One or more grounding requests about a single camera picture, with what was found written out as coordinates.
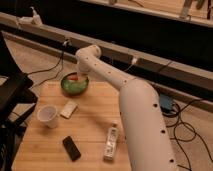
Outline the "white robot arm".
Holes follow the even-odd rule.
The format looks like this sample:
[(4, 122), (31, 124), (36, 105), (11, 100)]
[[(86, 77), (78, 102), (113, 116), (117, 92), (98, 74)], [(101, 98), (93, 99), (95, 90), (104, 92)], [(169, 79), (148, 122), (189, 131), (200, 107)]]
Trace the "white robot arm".
[(94, 71), (119, 91), (119, 109), (132, 171), (179, 171), (156, 90), (145, 80), (100, 60), (90, 45), (76, 54), (78, 71)]

